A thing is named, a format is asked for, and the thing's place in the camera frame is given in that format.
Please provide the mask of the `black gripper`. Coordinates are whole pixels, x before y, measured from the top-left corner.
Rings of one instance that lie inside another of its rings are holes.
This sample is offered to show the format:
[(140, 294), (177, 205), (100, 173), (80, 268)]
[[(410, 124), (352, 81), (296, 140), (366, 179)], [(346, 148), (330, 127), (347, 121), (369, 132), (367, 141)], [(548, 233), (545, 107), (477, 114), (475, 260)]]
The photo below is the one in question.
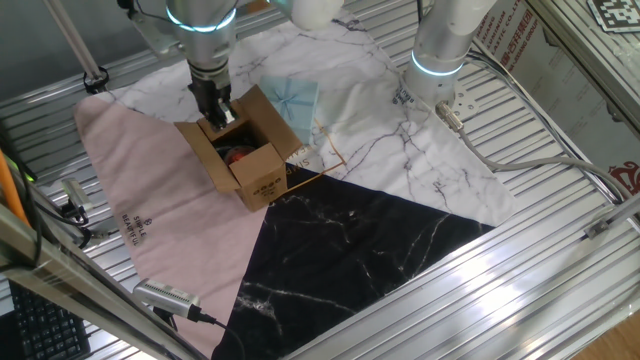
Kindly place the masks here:
[(236, 113), (230, 105), (230, 83), (219, 88), (218, 84), (212, 80), (194, 77), (188, 85), (188, 89), (194, 95), (199, 111), (204, 113), (213, 129), (223, 129), (223, 114), (227, 125), (237, 119)]

